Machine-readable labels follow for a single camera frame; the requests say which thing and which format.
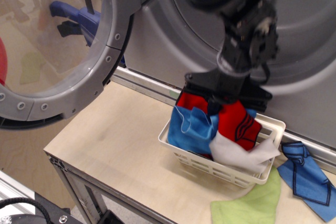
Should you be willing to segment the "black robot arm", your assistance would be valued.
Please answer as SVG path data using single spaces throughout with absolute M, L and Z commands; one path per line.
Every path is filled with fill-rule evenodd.
M 263 112 L 272 95 L 262 88 L 270 77 L 267 62 L 278 52 L 277 14 L 267 0 L 187 0 L 216 13 L 224 23 L 224 41 L 214 70 L 185 75 L 186 93 L 203 97 L 213 115 L 240 101 Z

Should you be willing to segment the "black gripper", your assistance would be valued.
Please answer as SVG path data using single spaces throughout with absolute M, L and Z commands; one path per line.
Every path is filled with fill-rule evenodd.
M 233 69 L 228 60 L 219 53 L 217 67 L 208 72 L 190 72 L 185 75 L 184 91 L 199 95 L 208 100 L 207 114 L 218 114 L 224 104 L 239 100 L 245 107 L 256 111 L 265 111 L 272 94 L 261 86 L 267 83 L 270 71 L 264 61 L 254 62 L 247 69 Z M 250 77 L 252 68 L 261 67 L 265 79 L 254 81 Z

